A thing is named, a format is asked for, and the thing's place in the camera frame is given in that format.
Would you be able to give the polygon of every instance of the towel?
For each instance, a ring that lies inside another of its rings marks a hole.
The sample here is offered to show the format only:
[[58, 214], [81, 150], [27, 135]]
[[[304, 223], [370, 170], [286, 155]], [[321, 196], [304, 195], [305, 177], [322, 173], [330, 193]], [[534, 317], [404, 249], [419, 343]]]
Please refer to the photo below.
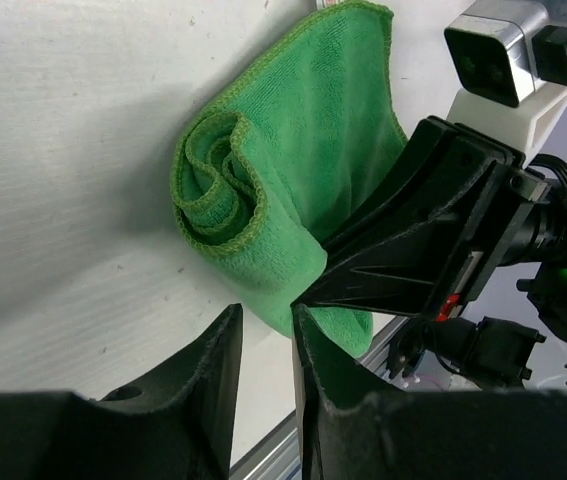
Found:
[[[358, 0], [310, 15], [204, 107], [177, 144], [170, 187], [184, 237], [288, 337], [290, 304], [325, 269], [320, 242], [407, 142], [391, 106], [391, 20], [387, 8]], [[370, 313], [312, 314], [350, 355], [369, 348]]]

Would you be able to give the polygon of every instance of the towel tag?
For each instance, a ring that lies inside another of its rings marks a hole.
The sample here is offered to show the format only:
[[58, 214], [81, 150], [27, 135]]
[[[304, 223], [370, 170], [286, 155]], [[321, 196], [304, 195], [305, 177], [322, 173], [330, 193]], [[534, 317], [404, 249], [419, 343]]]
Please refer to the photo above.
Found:
[[343, 0], [316, 0], [316, 9], [323, 10], [326, 7], [331, 7], [332, 5], [337, 5]]

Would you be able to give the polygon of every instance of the white bracket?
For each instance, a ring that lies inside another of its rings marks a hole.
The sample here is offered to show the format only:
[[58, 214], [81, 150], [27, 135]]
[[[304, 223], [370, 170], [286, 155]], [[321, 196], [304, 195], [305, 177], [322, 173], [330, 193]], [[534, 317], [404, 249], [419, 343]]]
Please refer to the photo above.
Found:
[[567, 107], [567, 87], [546, 83], [518, 108], [488, 100], [467, 90], [456, 94], [447, 117], [525, 154], [526, 167], [541, 151]]

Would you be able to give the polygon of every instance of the green towel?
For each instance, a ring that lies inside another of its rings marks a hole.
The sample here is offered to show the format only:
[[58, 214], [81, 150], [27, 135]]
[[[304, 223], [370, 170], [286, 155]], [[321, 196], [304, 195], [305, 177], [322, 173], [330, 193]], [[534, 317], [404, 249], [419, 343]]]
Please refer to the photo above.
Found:
[[[391, 20], [387, 8], [358, 0], [307, 17], [207, 105], [177, 145], [171, 191], [183, 235], [286, 336], [290, 303], [325, 269], [319, 242], [406, 143], [390, 98]], [[349, 354], [368, 349], [369, 313], [312, 313]]]

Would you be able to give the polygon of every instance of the white table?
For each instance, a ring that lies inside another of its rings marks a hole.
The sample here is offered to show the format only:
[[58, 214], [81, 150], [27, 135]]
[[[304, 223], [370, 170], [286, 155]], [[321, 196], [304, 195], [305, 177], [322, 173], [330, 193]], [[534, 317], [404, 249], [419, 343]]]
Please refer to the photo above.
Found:
[[[405, 130], [459, 88], [443, 28], [470, 0], [391, 0]], [[174, 226], [184, 122], [312, 0], [0, 0], [0, 390], [100, 397], [237, 299]], [[378, 319], [377, 326], [387, 321]], [[294, 408], [290, 342], [250, 313], [233, 462]]]

